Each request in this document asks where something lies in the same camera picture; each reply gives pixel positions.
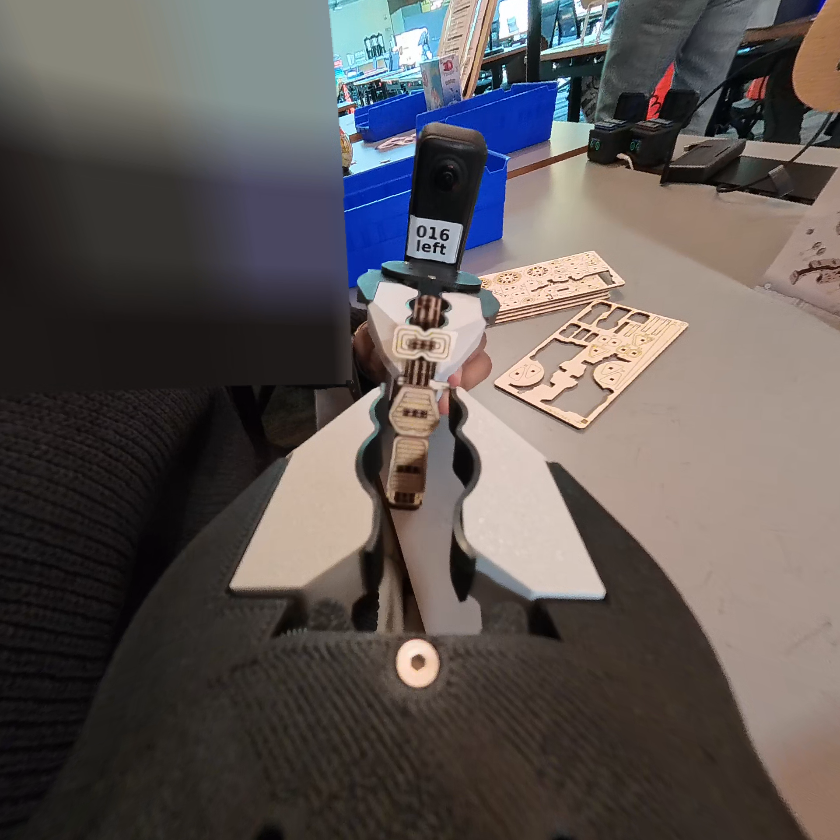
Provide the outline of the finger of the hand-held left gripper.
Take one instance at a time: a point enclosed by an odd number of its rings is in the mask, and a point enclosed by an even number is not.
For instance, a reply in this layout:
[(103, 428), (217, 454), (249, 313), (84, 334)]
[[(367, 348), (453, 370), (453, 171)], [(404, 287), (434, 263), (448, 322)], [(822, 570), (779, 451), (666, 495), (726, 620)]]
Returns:
[(447, 382), (474, 352), (485, 335), (487, 322), (476, 294), (444, 294), (441, 298), (441, 323), (437, 329), (450, 336), (449, 356), (445, 362), (436, 363), (435, 381)]
[(373, 342), (374, 361), (367, 363), (366, 370), (375, 385), (393, 382), (404, 373), (408, 358), (397, 352), (396, 339), (413, 314), (412, 301), (411, 287), (380, 284), (367, 306), (367, 329)]

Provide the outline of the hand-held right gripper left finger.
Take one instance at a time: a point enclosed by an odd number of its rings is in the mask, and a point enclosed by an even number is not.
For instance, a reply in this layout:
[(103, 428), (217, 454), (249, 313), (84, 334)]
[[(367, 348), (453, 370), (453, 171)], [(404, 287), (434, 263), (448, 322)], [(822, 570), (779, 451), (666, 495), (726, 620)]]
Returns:
[(383, 574), (384, 390), (368, 392), (289, 456), (230, 582), (242, 595), (359, 602)]

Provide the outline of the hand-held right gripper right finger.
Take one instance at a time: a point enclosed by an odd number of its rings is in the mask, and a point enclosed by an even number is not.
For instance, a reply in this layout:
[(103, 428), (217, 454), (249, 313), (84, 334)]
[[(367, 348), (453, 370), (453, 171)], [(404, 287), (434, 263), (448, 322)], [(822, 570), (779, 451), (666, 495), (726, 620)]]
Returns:
[(421, 506), (394, 526), (428, 635), (477, 635), (498, 605), (606, 598), (549, 462), (462, 389), (430, 439)]

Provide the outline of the wooden model strip assembly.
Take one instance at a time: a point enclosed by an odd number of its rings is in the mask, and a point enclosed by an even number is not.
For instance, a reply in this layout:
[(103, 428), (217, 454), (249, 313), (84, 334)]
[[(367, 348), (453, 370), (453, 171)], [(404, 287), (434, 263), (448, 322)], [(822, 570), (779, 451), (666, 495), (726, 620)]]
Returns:
[(385, 497), (394, 509), (416, 510), (423, 503), (429, 440), (440, 420), (438, 393), (455, 369), (457, 332), (448, 327), (451, 291), (420, 295), (409, 319), (397, 323), (385, 347), (396, 365), (396, 390), (388, 421), (394, 433)]

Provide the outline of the person's left hand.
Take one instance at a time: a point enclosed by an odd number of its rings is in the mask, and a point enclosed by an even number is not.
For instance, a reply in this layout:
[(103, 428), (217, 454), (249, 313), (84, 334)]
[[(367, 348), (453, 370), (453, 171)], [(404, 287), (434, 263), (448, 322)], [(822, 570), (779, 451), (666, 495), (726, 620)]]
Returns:
[[(352, 353), (355, 379), (362, 393), (377, 389), (380, 385), (392, 385), (392, 377), (375, 348), (367, 322), (362, 322), (353, 332)], [(458, 387), (469, 391), (482, 383), (490, 373), (491, 360), (487, 353), (487, 336), (484, 335), (463, 365), (449, 376), (448, 389), (444, 390), (437, 400), (440, 415), (448, 415), (451, 391)]]

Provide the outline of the large blue plastic bin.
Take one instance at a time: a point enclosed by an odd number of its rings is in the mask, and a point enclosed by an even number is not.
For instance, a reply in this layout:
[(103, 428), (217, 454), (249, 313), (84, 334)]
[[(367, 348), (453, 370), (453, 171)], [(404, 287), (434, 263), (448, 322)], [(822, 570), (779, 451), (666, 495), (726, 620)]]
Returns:
[[(509, 158), (489, 151), (465, 248), (502, 238)], [(349, 285), (382, 262), (401, 259), (406, 243), (414, 158), (344, 178)]]

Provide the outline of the small blue plastic bin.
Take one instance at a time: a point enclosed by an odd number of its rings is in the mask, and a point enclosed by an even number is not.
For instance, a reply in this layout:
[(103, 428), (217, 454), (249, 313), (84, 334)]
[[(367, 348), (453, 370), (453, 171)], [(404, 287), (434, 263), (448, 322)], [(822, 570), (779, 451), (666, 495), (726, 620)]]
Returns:
[(355, 110), (355, 132), (363, 142), (377, 143), (394, 135), (415, 130), (417, 116), (426, 110), (423, 90), (377, 101)]

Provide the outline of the long blue plastic bin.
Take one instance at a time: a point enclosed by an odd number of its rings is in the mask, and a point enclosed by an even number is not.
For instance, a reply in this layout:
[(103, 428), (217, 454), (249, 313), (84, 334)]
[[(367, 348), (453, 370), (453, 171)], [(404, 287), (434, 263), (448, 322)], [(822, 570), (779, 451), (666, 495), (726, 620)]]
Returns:
[(525, 82), (457, 101), (416, 117), (416, 134), (429, 123), (481, 133), (489, 151), (509, 154), (550, 139), (558, 85)]

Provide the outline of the stack of wooden puzzle sheets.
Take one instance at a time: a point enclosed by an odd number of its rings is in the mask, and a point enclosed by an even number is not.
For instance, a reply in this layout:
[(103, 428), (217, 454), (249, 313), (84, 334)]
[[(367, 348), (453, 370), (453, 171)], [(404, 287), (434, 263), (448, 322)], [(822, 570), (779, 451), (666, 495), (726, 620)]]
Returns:
[(499, 303), (496, 323), (580, 308), (625, 286), (625, 279), (592, 250), (479, 278)]

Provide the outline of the colourful puzzle box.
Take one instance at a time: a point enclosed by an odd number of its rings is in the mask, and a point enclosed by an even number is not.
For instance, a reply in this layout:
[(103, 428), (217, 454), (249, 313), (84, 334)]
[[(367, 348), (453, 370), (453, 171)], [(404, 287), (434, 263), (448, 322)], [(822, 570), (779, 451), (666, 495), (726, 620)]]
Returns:
[(421, 62), (419, 68), (427, 112), (461, 102), (462, 88), (457, 55), (427, 59)]

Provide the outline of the single wooden puzzle sheet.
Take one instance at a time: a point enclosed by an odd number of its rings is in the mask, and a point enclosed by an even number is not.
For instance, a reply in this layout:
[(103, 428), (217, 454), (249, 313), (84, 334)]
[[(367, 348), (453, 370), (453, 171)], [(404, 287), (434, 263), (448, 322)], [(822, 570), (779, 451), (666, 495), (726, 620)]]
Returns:
[(677, 341), (688, 323), (599, 301), (500, 374), (497, 390), (582, 430)]

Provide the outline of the leaning wooden kit box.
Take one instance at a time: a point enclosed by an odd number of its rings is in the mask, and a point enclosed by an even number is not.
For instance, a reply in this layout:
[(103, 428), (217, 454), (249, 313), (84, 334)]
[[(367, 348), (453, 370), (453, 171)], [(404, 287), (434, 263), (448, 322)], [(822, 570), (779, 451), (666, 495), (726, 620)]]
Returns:
[(498, 1), (448, 2), (437, 55), (457, 58), (462, 99), (475, 92), (497, 6)]

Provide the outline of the black battery charger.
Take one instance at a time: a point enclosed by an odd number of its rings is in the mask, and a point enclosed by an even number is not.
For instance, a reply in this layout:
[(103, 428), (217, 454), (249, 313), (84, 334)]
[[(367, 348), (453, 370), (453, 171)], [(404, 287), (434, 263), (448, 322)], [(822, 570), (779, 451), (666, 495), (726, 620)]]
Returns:
[(635, 99), (634, 93), (621, 94), (613, 116), (594, 124), (587, 146), (589, 162), (609, 165), (626, 151), (634, 126)]
[(699, 99), (696, 91), (671, 88), (658, 116), (635, 124), (627, 153), (634, 169), (653, 170), (670, 160), (677, 137), (697, 109)]

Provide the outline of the background brown table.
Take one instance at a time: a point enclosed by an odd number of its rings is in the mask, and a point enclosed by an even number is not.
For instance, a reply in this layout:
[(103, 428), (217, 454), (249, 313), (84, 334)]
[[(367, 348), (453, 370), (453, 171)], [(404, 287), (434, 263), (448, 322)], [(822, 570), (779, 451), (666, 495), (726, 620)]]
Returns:
[(498, 49), (484, 56), (481, 69), (491, 73), (493, 88), (501, 87), (504, 79), (507, 79), (508, 84), (566, 80), (568, 92), (564, 119), (566, 122), (578, 123), (581, 120), (583, 79), (601, 76), (611, 35), (609, 31), (599, 39), (586, 38), (583, 42), (575, 40), (573, 43), (543, 50), (538, 73), (533, 78), (527, 77), (527, 47), (524, 45)]

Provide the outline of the black knit sweater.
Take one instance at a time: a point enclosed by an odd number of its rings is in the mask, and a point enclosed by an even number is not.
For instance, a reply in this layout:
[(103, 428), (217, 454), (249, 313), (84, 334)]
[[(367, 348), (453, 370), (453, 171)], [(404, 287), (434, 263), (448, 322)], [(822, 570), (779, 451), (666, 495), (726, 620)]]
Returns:
[(256, 838), (228, 590), (265, 467), (225, 389), (2, 397), (2, 838)]

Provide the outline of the flat black case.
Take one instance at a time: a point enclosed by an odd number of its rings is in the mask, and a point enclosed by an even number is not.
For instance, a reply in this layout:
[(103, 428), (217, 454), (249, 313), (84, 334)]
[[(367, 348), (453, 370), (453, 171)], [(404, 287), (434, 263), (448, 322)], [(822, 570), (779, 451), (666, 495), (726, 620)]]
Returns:
[(708, 184), (730, 163), (738, 161), (747, 146), (743, 139), (706, 138), (686, 148), (669, 162), (660, 176), (660, 185)]

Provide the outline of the black tablet on stand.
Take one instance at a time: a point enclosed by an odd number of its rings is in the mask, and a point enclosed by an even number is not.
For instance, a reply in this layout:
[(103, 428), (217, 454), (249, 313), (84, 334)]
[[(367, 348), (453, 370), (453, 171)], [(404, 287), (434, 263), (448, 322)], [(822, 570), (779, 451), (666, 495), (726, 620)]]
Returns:
[(832, 165), (743, 155), (714, 174), (710, 184), (723, 192), (747, 193), (811, 206), (836, 171)]

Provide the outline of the white printed instruction sheet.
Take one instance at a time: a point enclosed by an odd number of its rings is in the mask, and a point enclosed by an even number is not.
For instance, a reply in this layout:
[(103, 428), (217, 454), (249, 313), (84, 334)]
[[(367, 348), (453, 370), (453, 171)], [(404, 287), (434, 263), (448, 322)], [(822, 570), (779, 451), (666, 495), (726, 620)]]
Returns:
[(814, 205), (763, 277), (763, 288), (839, 316), (839, 211)]

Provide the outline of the round wooden chair back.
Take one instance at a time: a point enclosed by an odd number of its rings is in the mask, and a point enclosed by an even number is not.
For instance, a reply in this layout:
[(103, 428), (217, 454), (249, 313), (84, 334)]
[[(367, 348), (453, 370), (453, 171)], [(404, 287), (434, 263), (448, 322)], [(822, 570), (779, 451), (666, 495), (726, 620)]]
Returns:
[(839, 112), (839, 1), (826, 1), (805, 35), (792, 71), (795, 96), (819, 112)]

